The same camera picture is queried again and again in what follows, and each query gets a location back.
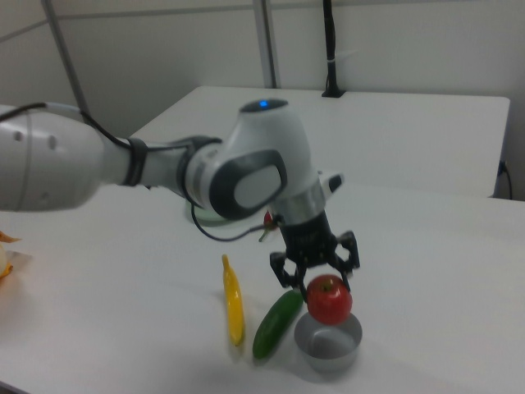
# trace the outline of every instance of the metal bowl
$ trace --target metal bowl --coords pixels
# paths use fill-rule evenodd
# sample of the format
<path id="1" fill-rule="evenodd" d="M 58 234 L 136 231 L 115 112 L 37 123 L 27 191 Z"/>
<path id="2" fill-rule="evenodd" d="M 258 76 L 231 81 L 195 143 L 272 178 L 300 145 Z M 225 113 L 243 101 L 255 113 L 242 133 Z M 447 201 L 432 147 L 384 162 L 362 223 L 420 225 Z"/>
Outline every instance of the metal bowl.
<path id="1" fill-rule="evenodd" d="M 306 313 L 295 326 L 294 338 L 313 369 L 322 373 L 340 372 L 354 362 L 363 329 L 352 314 L 341 324 L 327 326 Z"/>

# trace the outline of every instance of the white wall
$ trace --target white wall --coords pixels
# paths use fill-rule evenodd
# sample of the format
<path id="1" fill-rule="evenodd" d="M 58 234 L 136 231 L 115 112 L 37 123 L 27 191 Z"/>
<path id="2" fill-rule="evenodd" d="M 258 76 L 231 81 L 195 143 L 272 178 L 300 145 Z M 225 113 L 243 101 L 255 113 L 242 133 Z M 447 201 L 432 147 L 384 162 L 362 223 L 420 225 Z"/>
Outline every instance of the white wall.
<path id="1" fill-rule="evenodd" d="M 320 3 L 272 0 L 282 88 L 324 89 Z M 510 161 L 514 197 L 525 199 L 525 2 L 350 3 L 333 8 L 337 52 L 356 51 L 337 62 L 340 86 L 510 98 L 503 158 Z M 498 189 L 497 195 L 506 195 L 503 179 Z"/>
<path id="2" fill-rule="evenodd" d="M 53 4 L 89 109 L 116 135 L 200 85 L 264 87 L 251 0 Z"/>
<path id="3" fill-rule="evenodd" d="M 75 104 L 40 2 L 0 2 L 0 103 Z"/>

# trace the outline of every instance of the yellow banana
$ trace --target yellow banana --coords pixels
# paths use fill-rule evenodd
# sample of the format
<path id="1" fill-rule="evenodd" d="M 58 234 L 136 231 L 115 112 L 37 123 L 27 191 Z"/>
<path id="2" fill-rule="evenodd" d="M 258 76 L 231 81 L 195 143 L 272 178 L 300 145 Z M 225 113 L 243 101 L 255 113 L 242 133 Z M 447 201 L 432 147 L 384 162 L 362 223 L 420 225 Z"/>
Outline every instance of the yellow banana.
<path id="1" fill-rule="evenodd" d="M 239 281 L 237 281 L 237 276 L 230 267 L 228 256 L 225 254 L 222 255 L 222 265 L 224 266 L 222 281 L 224 282 L 226 308 L 228 309 L 230 342 L 235 346 L 239 346 L 244 340 L 243 299 L 240 294 Z"/>

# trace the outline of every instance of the white table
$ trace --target white table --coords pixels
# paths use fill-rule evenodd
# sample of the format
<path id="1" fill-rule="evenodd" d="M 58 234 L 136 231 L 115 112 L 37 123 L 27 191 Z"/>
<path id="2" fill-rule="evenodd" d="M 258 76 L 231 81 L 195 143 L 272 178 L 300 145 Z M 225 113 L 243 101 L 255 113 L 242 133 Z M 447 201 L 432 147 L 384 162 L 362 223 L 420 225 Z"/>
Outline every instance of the white table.
<path id="1" fill-rule="evenodd" d="M 151 121 L 137 136 L 170 140 L 232 131 L 245 103 L 286 99 L 304 123 L 320 168 L 373 186 L 493 195 L 509 100 L 431 94 L 201 87 Z"/>
<path id="2" fill-rule="evenodd" d="M 309 369 L 291 332 L 267 363 L 251 360 L 283 292 L 268 258 L 284 247 L 277 234 L 218 244 L 167 190 L 108 186 L 77 210 L 0 213 L 24 238 L 0 282 L 0 382 L 34 394 L 523 392 L 523 203 L 347 182 L 326 212 L 335 234 L 355 231 L 362 261 L 352 288 L 364 337 L 342 377 Z M 223 253 L 244 293 L 240 353 L 226 333 Z"/>

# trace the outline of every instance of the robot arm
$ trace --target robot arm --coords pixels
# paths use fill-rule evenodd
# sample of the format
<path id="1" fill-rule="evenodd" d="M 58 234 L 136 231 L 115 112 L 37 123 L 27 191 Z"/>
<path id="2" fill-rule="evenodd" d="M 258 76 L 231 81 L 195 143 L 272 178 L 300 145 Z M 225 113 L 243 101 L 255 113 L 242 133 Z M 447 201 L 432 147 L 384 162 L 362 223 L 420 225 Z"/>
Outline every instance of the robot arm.
<path id="1" fill-rule="evenodd" d="M 3 106 L 0 113 L 0 210 L 75 208 L 104 184 L 163 186 L 231 220 L 269 205 L 286 244 L 286 252 L 271 256 L 281 285 L 305 296 L 306 269 L 329 263 L 349 288 L 347 275 L 359 266 L 357 245 L 351 232 L 340 238 L 331 233 L 324 211 L 342 176 L 321 185 L 303 126 L 286 101 L 245 105 L 224 142 L 196 136 L 149 144 L 51 113 Z M 349 250 L 348 260 L 336 255 L 338 243 Z M 297 264 L 294 275 L 284 270 L 285 259 Z"/>

